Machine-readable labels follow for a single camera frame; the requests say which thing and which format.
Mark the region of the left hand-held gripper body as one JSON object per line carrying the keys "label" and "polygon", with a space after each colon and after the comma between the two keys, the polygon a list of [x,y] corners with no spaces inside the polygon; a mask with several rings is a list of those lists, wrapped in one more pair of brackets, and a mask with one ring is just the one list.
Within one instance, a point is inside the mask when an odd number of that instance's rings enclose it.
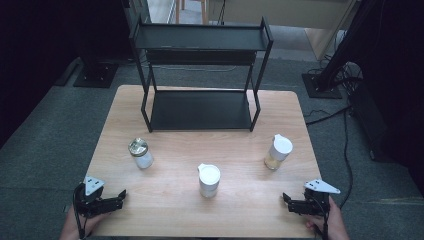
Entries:
{"label": "left hand-held gripper body", "polygon": [[74,190],[73,207],[76,216],[85,218],[110,213],[115,210],[115,200],[102,199],[104,182],[94,177],[86,176]]}

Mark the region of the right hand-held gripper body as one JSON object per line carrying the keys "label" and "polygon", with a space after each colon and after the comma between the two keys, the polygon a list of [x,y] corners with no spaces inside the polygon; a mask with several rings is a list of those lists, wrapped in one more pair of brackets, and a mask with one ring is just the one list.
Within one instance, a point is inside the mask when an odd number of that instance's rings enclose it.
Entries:
{"label": "right hand-held gripper body", "polygon": [[341,191],[322,179],[315,179],[304,184],[306,206],[303,214],[325,216],[330,210],[329,195]]}

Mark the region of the white-lid jar with yellow contents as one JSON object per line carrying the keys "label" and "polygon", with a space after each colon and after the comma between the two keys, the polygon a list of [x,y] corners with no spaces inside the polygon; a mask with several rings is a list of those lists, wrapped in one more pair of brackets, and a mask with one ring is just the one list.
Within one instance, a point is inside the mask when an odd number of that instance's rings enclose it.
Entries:
{"label": "white-lid jar with yellow contents", "polygon": [[277,170],[292,150],[292,142],[281,134],[276,134],[264,159],[264,164],[271,170]]}

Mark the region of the white-lid jar with white powder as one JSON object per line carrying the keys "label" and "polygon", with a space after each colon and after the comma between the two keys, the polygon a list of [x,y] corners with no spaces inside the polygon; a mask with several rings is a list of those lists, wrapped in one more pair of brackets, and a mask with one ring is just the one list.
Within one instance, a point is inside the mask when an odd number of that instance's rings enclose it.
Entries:
{"label": "white-lid jar with white powder", "polygon": [[214,197],[218,191],[221,172],[219,168],[212,164],[200,164],[198,166],[200,194],[203,197]]}

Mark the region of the black metal two-tier rack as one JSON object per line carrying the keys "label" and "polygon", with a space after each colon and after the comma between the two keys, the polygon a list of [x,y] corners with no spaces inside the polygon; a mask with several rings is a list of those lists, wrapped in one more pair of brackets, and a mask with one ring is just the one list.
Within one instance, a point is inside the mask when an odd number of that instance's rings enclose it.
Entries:
{"label": "black metal two-tier rack", "polygon": [[[257,26],[147,23],[138,17],[129,41],[144,96],[141,113],[155,130],[253,130],[258,97],[274,43],[268,20]],[[153,68],[162,65],[246,66],[242,89],[159,89]]]}

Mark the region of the person's right hand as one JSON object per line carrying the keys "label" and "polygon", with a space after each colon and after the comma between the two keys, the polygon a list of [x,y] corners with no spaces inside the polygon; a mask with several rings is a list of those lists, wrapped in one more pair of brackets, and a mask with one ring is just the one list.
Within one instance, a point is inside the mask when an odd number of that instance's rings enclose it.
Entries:
{"label": "person's right hand", "polygon": [[[345,227],[342,212],[332,198],[329,198],[330,211],[327,219],[328,240],[350,240]],[[306,215],[306,227],[314,231],[319,229],[323,232],[324,218],[321,216]]]}

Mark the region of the person's left hand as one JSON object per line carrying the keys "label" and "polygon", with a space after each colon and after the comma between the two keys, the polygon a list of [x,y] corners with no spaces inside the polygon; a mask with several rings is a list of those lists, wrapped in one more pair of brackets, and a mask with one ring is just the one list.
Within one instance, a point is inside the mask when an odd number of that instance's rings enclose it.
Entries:
{"label": "person's left hand", "polygon": [[[85,223],[85,235],[92,233],[101,221],[110,216],[110,213],[101,214],[93,218],[86,219],[82,215],[79,216],[80,221]],[[75,217],[74,207],[71,206],[67,212],[59,240],[80,240],[79,229]]]}

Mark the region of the glass jar with metal lid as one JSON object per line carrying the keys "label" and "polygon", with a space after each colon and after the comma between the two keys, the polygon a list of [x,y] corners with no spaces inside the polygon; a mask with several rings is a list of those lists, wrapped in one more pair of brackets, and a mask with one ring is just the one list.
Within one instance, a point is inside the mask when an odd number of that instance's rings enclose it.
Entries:
{"label": "glass jar with metal lid", "polygon": [[153,155],[144,139],[133,139],[128,145],[128,151],[140,169],[147,169],[153,164]]}

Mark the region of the black equipment box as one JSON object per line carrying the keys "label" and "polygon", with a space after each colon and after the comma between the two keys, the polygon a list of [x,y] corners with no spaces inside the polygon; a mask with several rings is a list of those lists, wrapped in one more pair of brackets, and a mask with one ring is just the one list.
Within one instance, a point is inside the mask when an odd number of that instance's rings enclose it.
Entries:
{"label": "black equipment box", "polygon": [[367,139],[375,162],[397,163],[394,136],[398,130],[397,108],[385,89],[361,83],[350,95],[354,115]]}

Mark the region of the black stand with square base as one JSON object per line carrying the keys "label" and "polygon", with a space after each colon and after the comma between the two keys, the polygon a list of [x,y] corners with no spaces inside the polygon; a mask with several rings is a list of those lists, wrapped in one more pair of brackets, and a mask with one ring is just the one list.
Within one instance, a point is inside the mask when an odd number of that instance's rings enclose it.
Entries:
{"label": "black stand with square base", "polygon": [[88,52],[82,52],[80,59],[83,67],[73,84],[74,87],[109,88],[111,86],[118,64],[99,62],[93,54]]}

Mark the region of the black slanted stand with base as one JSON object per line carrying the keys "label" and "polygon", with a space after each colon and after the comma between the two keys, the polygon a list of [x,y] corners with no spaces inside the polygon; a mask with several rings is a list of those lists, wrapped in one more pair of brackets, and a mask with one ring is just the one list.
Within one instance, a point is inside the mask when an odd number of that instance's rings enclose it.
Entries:
{"label": "black slanted stand with base", "polygon": [[305,73],[302,75],[310,98],[342,98],[338,89],[340,81],[336,80],[337,75],[348,62],[354,62],[360,55],[359,50],[355,50],[354,47],[359,47],[362,44],[361,34],[365,31],[364,24],[379,1],[361,0],[344,39],[338,45],[326,67],[319,73]]}

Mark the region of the light wooden cabinet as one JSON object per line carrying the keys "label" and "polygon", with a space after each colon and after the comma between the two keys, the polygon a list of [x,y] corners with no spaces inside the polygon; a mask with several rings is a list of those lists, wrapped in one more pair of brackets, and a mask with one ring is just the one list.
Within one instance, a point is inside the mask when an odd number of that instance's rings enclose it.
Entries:
{"label": "light wooden cabinet", "polygon": [[348,22],[357,0],[207,0],[210,21],[256,23],[304,28],[318,60],[324,58],[338,31]]}

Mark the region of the wooden stool legs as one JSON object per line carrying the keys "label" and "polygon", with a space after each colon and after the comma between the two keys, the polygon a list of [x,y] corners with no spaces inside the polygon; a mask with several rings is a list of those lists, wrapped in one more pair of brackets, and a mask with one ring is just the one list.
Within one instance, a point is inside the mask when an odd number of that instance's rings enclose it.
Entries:
{"label": "wooden stool legs", "polygon": [[[186,0],[174,0],[175,3],[175,23],[180,23],[181,12],[185,10],[185,1]],[[198,2],[200,4],[200,15],[201,15],[201,24],[208,24],[207,16],[207,0],[191,0]]]}

